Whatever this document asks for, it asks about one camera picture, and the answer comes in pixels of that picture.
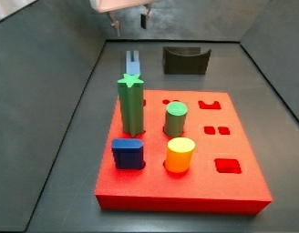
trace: green star block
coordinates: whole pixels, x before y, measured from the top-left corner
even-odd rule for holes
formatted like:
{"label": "green star block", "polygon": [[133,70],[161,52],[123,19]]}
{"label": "green star block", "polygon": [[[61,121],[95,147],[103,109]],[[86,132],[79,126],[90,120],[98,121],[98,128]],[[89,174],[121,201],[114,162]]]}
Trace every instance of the green star block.
{"label": "green star block", "polygon": [[117,80],[122,130],[131,137],[142,133],[142,81],[139,74]]}
{"label": "green star block", "polygon": [[142,81],[139,79],[141,75],[127,75],[123,74],[123,78],[117,80],[118,84],[126,84],[127,88],[131,88],[133,84],[141,84]]}

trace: blue block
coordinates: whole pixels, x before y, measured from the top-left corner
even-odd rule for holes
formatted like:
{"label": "blue block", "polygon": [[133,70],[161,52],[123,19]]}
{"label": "blue block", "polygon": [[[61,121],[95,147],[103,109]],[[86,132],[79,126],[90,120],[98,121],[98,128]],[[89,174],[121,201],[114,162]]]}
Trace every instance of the blue block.
{"label": "blue block", "polygon": [[115,169],[142,169],[142,141],[139,139],[115,138],[111,142]]}
{"label": "blue block", "polygon": [[133,53],[126,51],[125,58],[126,58],[125,59],[126,60],[126,74],[127,75],[141,74],[138,51],[133,51]]}

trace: orange cylinder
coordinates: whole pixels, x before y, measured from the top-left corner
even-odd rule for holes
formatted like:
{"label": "orange cylinder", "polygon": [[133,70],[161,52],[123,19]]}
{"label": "orange cylinder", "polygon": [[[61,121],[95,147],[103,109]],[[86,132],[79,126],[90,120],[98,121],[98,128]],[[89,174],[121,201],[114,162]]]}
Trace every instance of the orange cylinder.
{"label": "orange cylinder", "polygon": [[168,142],[165,169],[180,173],[189,168],[196,144],[186,137],[176,137]]}

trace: red board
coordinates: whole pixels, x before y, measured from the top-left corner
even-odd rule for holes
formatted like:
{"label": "red board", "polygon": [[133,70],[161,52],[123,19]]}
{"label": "red board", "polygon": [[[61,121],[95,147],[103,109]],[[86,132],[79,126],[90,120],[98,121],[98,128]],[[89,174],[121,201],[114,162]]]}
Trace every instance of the red board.
{"label": "red board", "polygon": [[[257,214],[272,201],[250,145],[226,93],[143,91],[145,168],[117,170],[111,140],[122,133],[119,103],[106,139],[94,195],[101,208]],[[182,137],[196,142],[190,167],[172,174],[162,166],[162,133],[169,101],[186,104]]]}

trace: square hole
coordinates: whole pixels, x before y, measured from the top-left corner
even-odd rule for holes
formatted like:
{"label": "square hole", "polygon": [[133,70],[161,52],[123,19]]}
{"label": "square hole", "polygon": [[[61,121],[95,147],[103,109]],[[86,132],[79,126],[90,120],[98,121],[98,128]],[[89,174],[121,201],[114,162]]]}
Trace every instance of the square hole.
{"label": "square hole", "polygon": [[213,163],[218,173],[241,173],[240,165],[236,159],[214,158]]}
{"label": "square hole", "polygon": [[202,127],[202,131],[206,135],[214,135],[214,128],[213,127]]}
{"label": "square hole", "polygon": [[228,127],[217,127],[220,135],[229,135],[229,128]]}

